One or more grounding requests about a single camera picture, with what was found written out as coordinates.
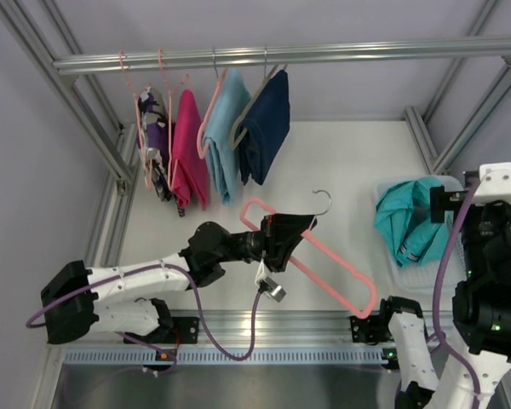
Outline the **teal trousers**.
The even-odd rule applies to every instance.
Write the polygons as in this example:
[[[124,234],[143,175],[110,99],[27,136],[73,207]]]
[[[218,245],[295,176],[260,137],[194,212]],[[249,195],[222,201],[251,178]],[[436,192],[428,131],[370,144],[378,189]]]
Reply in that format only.
[[[441,187],[427,176],[391,186],[376,204],[375,229],[400,268],[439,260],[449,238],[444,223],[431,222],[430,189]]]

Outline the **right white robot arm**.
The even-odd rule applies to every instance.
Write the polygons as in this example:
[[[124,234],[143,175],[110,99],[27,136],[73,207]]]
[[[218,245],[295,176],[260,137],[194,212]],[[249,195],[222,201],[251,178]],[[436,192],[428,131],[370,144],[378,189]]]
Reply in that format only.
[[[433,335],[448,353],[441,375],[433,368],[420,304],[402,297],[381,302],[379,318],[395,341],[401,374],[397,408],[485,408],[511,370],[511,199],[499,191],[477,204],[477,193],[489,185],[429,190],[429,225],[449,234],[433,288]],[[458,240],[466,277],[452,298],[454,328],[444,333],[439,299]]]

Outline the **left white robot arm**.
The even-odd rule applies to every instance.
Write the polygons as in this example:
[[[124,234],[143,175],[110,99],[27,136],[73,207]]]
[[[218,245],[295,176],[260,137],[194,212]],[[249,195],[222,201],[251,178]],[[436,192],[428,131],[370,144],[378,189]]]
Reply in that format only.
[[[173,320],[161,295],[195,291],[224,276],[225,262],[263,262],[273,273],[285,270],[302,235],[315,227],[311,215],[265,216],[259,229],[230,233],[205,222],[187,248],[165,258],[127,267],[67,263],[42,289],[44,327],[53,345],[98,332],[121,332],[144,343],[161,343]]]

